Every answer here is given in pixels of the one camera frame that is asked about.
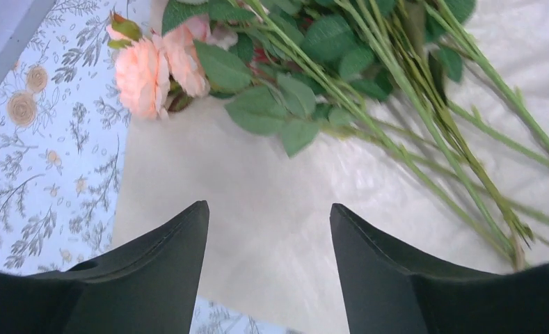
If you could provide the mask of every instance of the floral pattern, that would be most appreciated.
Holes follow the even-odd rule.
[[[111,10],[142,22],[149,9],[57,0],[1,83],[0,271],[66,270],[110,249],[130,114],[105,28]],[[198,298],[191,333],[296,332]]]

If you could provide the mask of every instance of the bouquet of flowers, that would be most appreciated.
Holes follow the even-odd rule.
[[[519,89],[508,87],[464,29],[474,8],[475,0],[170,0],[162,31],[150,35],[112,13],[109,46],[120,50],[116,83],[134,115],[166,118],[211,95],[227,100],[226,112],[242,129],[278,136],[289,157],[320,133],[377,145],[519,270],[527,266],[525,246],[549,245],[521,217],[549,225],[549,215],[500,193],[459,122],[548,168],[549,138]],[[465,62],[493,82],[546,154],[448,97],[446,87],[462,80]],[[391,96],[411,105],[411,117],[421,121],[425,134],[370,114]],[[437,150],[444,162],[399,139]],[[481,219],[432,180],[428,168],[460,182]]]

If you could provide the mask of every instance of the green stem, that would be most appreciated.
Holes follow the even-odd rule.
[[[254,9],[258,12],[259,16],[264,20],[266,24],[272,27],[274,32],[280,37],[282,42],[273,36],[270,41],[277,46],[281,51],[285,52],[292,60],[297,63],[307,74],[309,74],[314,80],[316,80],[320,85],[322,85],[329,94],[331,94],[335,99],[340,101],[350,112],[358,116],[380,139],[381,142],[388,147],[388,149],[393,152],[393,154],[399,155],[404,163],[418,176],[439,198],[441,198],[455,213],[457,213],[463,221],[468,223],[473,227],[479,235],[481,235],[485,240],[490,243],[494,249],[503,255],[509,260],[513,260],[513,248],[511,247],[510,241],[503,236],[501,238],[498,236],[497,239],[494,239],[493,235],[485,231],[485,229],[474,219],[472,219],[460,206],[458,206],[446,192],[441,189],[436,183],[434,183],[425,173],[423,173],[419,167],[413,162],[413,160],[408,155],[408,151],[403,147],[397,146],[393,141],[383,132],[383,130],[378,127],[374,122],[368,118],[367,112],[364,108],[359,108],[354,101],[348,98],[342,90],[333,84],[331,78],[329,78],[321,68],[317,65],[311,58],[309,58],[300,47],[298,47],[283,31],[278,28],[278,26],[272,22],[268,15],[263,11],[259,2],[256,0],[248,0],[247,3],[253,5]]]
[[[489,79],[500,89],[501,93],[516,107],[518,115],[524,120],[525,124],[532,130],[534,134],[538,137],[540,143],[545,147],[549,152],[549,136],[544,132],[540,127],[538,122],[532,117],[521,96],[514,92],[503,80],[498,71],[493,68],[489,60],[483,55],[479,47],[473,42],[471,36],[465,31],[461,23],[454,17],[448,5],[444,0],[436,0],[440,5],[440,9],[443,15],[440,15],[433,9],[431,6],[426,4],[426,7],[429,8],[429,13],[434,17],[445,29],[447,29],[453,37],[458,38],[458,40],[463,40],[461,42],[466,42],[467,49],[472,50],[473,52],[469,54],[473,57],[473,60],[481,67],[481,69],[487,74]]]
[[[398,30],[395,33],[401,34],[403,36],[403,39],[406,42],[409,42],[407,37],[405,36],[405,31],[401,26],[400,21],[397,19],[395,20],[395,26]],[[479,178],[481,183],[484,185],[485,189],[491,195],[495,204],[498,206],[498,209],[502,212],[504,221],[509,226],[511,233],[513,235],[511,240],[512,240],[512,243],[514,244],[514,248],[516,250],[520,250],[521,245],[516,244],[517,242],[519,242],[518,237],[516,237],[516,235],[519,234],[524,240],[526,240],[526,235],[530,239],[533,239],[534,236],[532,234],[532,231],[526,225],[523,225],[520,222],[520,219],[512,211],[512,209],[510,208],[510,205],[503,198],[498,188],[491,181],[491,178],[487,175],[483,166],[478,162],[477,158],[475,158],[475,155],[469,149],[463,135],[459,130],[459,127],[456,125],[456,123],[452,119],[452,115],[450,114],[450,110],[446,105],[446,101],[440,97],[437,87],[431,84],[433,80],[432,80],[432,75],[430,73],[428,65],[424,64],[424,62],[422,62],[422,60],[417,54],[414,54],[413,56],[414,60],[416,60],[417,64],[419,64],[419,66],[417,66],[414,60],[412,60],[411,57],[408,56],[408,53],[405,50],[405,47],[401,45],[400,42],[397,42],[396,44],[398,47],[398,50],[397,50],[398,54],[401,54],[401,57],[403,59],[406,59],[409,62],[409,68],[411,69],[410,72],[413,73],[412,75],[413,83],[417,84],[418,86],[421,86],[424,91],[424,93],[422,93],[421,96],[424,96],[424,95],[427,96],[430,99],[431,103],[433,104],[435,117],[437,119],[436,124],[440,129],[440,131],[442,132],[444,138],[453,148],[456,148],[456,150],[459,151],[462,157],[465,157],[467,159],[469,167],[471,167],[471,170]],[[522,269],[523,264],[524,264],[523,252],[516,251],[514,256],[515,269]]]
[[[544,157],[540,155],[539,153],[536,153],[535,151],[532,151],[525,146],[521,145],[520,143],[512,140],[511,138],[505,136],[501,132],[496,131],[494,128],[488,126],[485,124],[482,120],[475,117],[474,115],[471,115],[468,113],[465,109],[461,108],[459,105],[455,104],[452,101],[449,101],[449,107],[451,108],[452,112],[466,120],[467,122],[473,124],[476,128],[478,128],[480,131],[484,132],[491,138],[494,138],[495,140],[503,143],[507,147],[511,148],[512,150],[517,151],[518,153],[521,153],[525,155],[526,157],[535,160],[539,164],[549,168],[549,159],[547,157]]]
[[[387,149],[387,147],[384,146],[382,144],[382,142],[377,137],[372,136],[371,134],[359,131],[356,128],[350,128],[350,129],[343,128],[342,130],[349,132],[350,135],[355,136],[359,139],[362,139],[362,140],[367,141],[369,143],[373,143],[373,144],[379,146],[380,148],[382,148],[384,150]],[[460,179],[456,176],[456,174],[454,174],[448,168],[440,165],[439,163],[437,163],[433,160],[430,160],[428,158],[425,158],[421,155],[418,155],[416,153],[409,152],[409,155],[411,156],[413,161],[419,162],[419,163],[425,165],[426,167],[429,167],[430,169],[434,170],[435,172],[438,172],[440,174],[443,174],[445,176],[448,176],[448,177],[456,180],[457,182],[460,182]],[[392,155],[392,157],[394,157],[398,160],[402,160],[401,157],[396,157],[394,155]],[[482,185],[473,182],[473,186],[476,188],[476,190],[483,193],[484,195],[489,195],[489,192]],[[522,204],[518,201],[512,200],[511,198],[504,198],[504,199],[510,204],[511,207],[518,210],[518,212],[521,212],[521,213],[525,214],[526,216],[532,217],[534,220],[549,226],[549,215],[544,214],[543,212],[540,212],[539,210],[537,210],[533,207],[529,207],[529,206],[524,205],[524,204]]]
[[[453,154],[451,154],[451,151],[448,145],[440,135],[440,132],[436,128],[436,125],[433,123],[430,113],[427,111],[426,106],[420,101],[420,99],[415,94],[415,89],[414,87],[412,87],[411,83],[406,78],[403,69],[395,65],[395,63],[397,62],[395,57],[392,54],[385,52],[385,49],[379,44],[378,40],[372,35],[372,32],[369,30],[369,27],[366,25],[366,23],[360,17],[360,14],[358,13],[358,11],[350,4],[349,1],[347,0],[335,0],[335,1],[339,6],[341,6],[343,9],[345,9],[354,17],[358,25],[365,32],[365,35],[367,35],[369,46],[376,52],[379,58],[388,67],[395,81],[399,84],[399,87],[409,97],[413,106],[420,114],[420,117],[422,118],[422,121],[426,125],[426,128],[432,135],[432,138],[438,144],[438,146],[440,147],[440,150],[445,155],[450,166],[452,167],[456,175],[459,177],[459,179],[461,179],[461,182],[463,183],[464,187],[467,189],[473,202],[475,202],[482,216],[485,218],[486,222],[490,225],[492,232],[498,236],[498,239],[503,244],[508,246],[507,251],[509,251],[509,254],[513,254],[514,249],[511,247],[509,239],[506,237],[503,231],[501,231],[501,229],[499,228],[499,226],[491,216],[489,210],[487,209],[487,206],[485,205],[483,200],[479,197],[479,194],[472,187],[472,182],[470,178],[465,174],[465,171],[462,169],[461,165],[458,164]],[[379,34],[379,28],[374,22],[374,20],[372,19],[372,17],[370,17],[370,13],[365,11],[365,16],[369,17],[370,28],[374,30],[377,34]]]
[[[336,81],[336,83],[338,85],[344,87],[353,96],[356,96],[360,101],[360,105],[362,105],[362,106],[366,105],[364,98],[362,96],[360,96],[358,94],[358,92],[352,86],[350,86],[348,83],[346,83],[345,81]],[[437,150],[440,149],[433,141],[429,141],[426,138],[416,134],[415,132],[413,132],[411,130],[407,130],[407,129],[398,127],[396,125],[393,125],[389,122],[386,122],[386,121],[381,120],[379,118],[376,118],[374,116],[368,116],[368,117],[372,121],[374,121],[375,123],[379,124],[380,126],[386,127],[387,129],[391,130],[392,132],[395,132],[396,134],[399,134],[402,137],[413,139],[414,141],[417,141],[418,143],[428,145],[428,146],[430,146],[432,148],[435,148]],[[457,156],[456,159],[459,160],[460,162],[465,162],[466,161],[465,158],[463,158],[461,156]]]

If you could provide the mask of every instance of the printed flower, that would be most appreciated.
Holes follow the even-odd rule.
[[[49,191],[49,195],[51,195],[51,197],[57,197],[57,191],[59,190],[59,186],[56,186],[54,183],[52,186],[48,186],[45,188],[45,190],[48,190]]]
[[[26,75],[26,87],[33,93],[40,93],[47,87],[48,80],[49,75],[47,74],[47,70],[40,65],[34,66]]]
[[[77,193],[78,196],[88,188],[88,185],[86,184],[86,180],[87,179],[83,176],[75,180],[75,192]]]
[[[8,101],[8,116],[19,127],[29,127],[36,118],[36,102],[32,94],[19,91]]]
[[[55,166],[61,165],[61,158],[57,154],[57,152],[50,150],[47,152],[47,162],[49,164],[53,164]]]
[[[168,115],[164,103],[170,90],[170,75],[161,37],[142,38],[121,49],[115,67],[122,105],[142,118]]]
[[[63,258],[64,263],[71,262],[71,260],[73,259],[73,255],[67,249],[60,249],[59,253],[61,254],[61,258]]]

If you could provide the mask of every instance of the pink rose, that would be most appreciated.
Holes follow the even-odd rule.
[[[206,96],[211,87],[202,69],[194,40],[229,49],[237,43],[237,34],[224,28],[211,33],[208,15],[191,17],[164,36],[164,45],[172,77],[188,96]]]
[[[153,35],[121,49],[115,63],[120,102],[142,118],[165,118],[170,77],[163,41]]]

